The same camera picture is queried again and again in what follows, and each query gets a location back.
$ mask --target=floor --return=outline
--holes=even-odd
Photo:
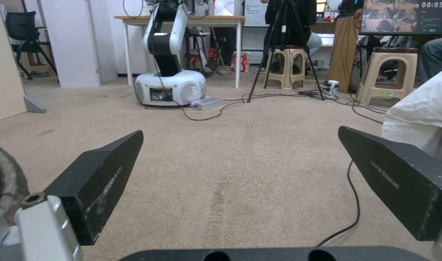
[[[242,73],[240,89],[233,87],[233,76],[209,78],[208,94],[238,99],[253,78]],[[286,96],[255,99],[195,122],[179,109],[141,106],[125,82],[60,89],[55,80],[34,79],[26,92],[47,114],[0,121],[0,146],[18,160],[31,192],[43,190],[83,151],[143,130],[121,200],[96,245],[83,247],[87,260],[115,261],[156,248],[314,246],[354,221],[355,199],[346,180],[350,156],[337,129],[346,125],[379,135],[380,124],[329,100]],[[314,87],[311,78],[307,86]],[[260,85],[255,93],[293,92]],[[217,112],[187,110],[197,118]],[[357,169],[351,177],[361,220],[327,245],[392,246],[431,258],[432,242],[416,241]]]

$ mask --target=beige stool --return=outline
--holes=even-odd
[[[417,48],[375,47],[363,81],[356,92],[358,101],[369,104],[374,96],[395,97],[401,100],[410,94],[416,77],[417,53]],[[398,60],[395,84],[378,83],[380,67],[388,60]]]
[[[281,66],[281,70],[277,72],[270,72],[269,65],[272,61],[272,57],[275,54],[281,54],[284,58],[284,66]],[[300,68],[299,74],[293,74],[292,66],[295,58],[302,56],[302,66]],[[272,51],[269,52],[268,64],[266,66],[266,78],[264,79],[264,89],[268,80],[277,80],[281,82],[281,89],[290,90],[292,89],[292,83],[295,81],[301,81],[301,86],[305,86],[305,51],[303,47],[300,46],[285,46],[283,51],[280,50],[280,46],[274,46]]]

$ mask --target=black chair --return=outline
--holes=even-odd
[[[12,44],[13,51],[16,52],[16,62],[18,66],[24,71],[28,76],[28,80],[32,80],[32,76],[19,62],[21,59],[21,53],[41,53],[50,67],[53,69],[55,74],[57,74],[57,68],[53,65],[52,61],[47,57],[44,50],[40,45],[50,45],[49,42],[39,41],[39,29],[45,27],[36,27],[35,18],[36,12],[27,13],[13,13],[7,12],[7,18],[5,20],[5,26],[7,27],[8,36],[14,40],[23,41],[20,45]]]

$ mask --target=black tripod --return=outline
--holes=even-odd
[[[302,23],[300,22],[297,10],[295,9],[295,2],[293,0],[281,0],[279,10],[277,11],[277,14],[276,14],[276,18],[274,19],[272,26],[268,28],[268,32],[266,33],[266,35],[268,36],[268,42],[266,45],[264,45],[263,58],[261,59],[260,68],[258,69],[258,72],[256,74],[255,80],[253,82],[253,86],[251,86],[251,91],[249,93],[247,102],[250,102],[251,96],[253,95],[253,92],[255,91],[256,82],[258,81],[259,74],[261,73],[261,66],[263,64],[265,64],[265,62],[266,62],[266,56],[268,55],[268,50],[269,50],[269,47],[271,46],[272,37],[274,37],[276,35],[276,32],[279,29],[279,27],[278,27],[279,23],[277,22],[277,20],[279,20],[280,15],[282,15],[282,27],[281,27],[282,33],[281,33],[280,50],[283,51],[285,49],[285,36],[287,34],[287,30],[284,30],[284,28],[287,28],[287,26],[288,26],[287,25],[287,9],[293,10],[293,15],[295,16],[295,20],[297,22],[296,25],[298,26],[300,37],[303,40],[303,49],[305,50],[308,60],[309,60],[309,64],[311,65],[311,69],[313,71],[314,78],[317,83],[317,89],[319,90],[319,94],[321,95],[321,99],[322,100],[325,99],[324,94],[322,93],[321,86],[319,85],[319,80],[317,79],[316,71],[314,70],[314,66],[311,61],[311,55],[309,55],[309,48],[306,43],[307,41],[303,35]],[[273,56],[274,56],[274,48],[272,49],[272,53],[271,53],[271,57],[270,57],[271,61],[272,61]],[[269,71],[270,71],[270,67],[269,67],[269,70],[266,72],[267,76],[269,76]]]

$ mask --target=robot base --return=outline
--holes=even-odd
[[[197,71],[181,71],[175,76],[161,77],[161,80],[158,73],[151,72],[135,79],[134,91],[138,101],[144,105],[187,105],[205,98],[206,81],[203,74]]]

